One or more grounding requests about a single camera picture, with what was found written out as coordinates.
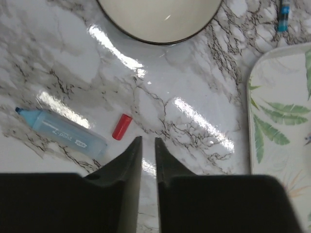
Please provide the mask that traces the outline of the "red pen cap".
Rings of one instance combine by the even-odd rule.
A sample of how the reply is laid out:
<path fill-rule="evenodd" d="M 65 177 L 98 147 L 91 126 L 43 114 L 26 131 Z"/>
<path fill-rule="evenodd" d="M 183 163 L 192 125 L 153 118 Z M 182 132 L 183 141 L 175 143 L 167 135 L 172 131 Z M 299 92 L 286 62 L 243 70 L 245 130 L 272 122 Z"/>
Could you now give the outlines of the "red pen cap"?
<path fill-rule="evenodd" d="M 132 118 L 126 114 L 122 114 L 122 116 L 120 117 L 113 133 L 112 133 L 112 137 L 115 140 L 122 140 L 124 134 L 126 133 L 130 123 L 132 121 Z"/>

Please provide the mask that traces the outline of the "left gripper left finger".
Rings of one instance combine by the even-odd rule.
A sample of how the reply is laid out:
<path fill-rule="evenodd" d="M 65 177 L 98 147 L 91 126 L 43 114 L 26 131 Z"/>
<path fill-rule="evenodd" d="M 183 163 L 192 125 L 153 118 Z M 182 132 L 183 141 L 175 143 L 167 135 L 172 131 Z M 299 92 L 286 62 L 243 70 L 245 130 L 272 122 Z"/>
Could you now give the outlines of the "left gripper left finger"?
<path fill-rule="evenodd" d="M 136 231 L 142 137 L 97 171 L 3 173 L 3 233 L 130 233 Z"/>

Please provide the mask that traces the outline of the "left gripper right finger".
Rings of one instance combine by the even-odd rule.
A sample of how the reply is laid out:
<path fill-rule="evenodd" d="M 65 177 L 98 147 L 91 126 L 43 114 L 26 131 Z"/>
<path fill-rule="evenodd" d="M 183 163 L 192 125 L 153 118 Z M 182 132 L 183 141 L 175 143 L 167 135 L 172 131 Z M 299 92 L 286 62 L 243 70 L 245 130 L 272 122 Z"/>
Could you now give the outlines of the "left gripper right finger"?
<path fill-rule="evenodd" d="M 267 175 L 197 175 L 155 139 L 162 233 L 300 233 L 285 189 Z"/>

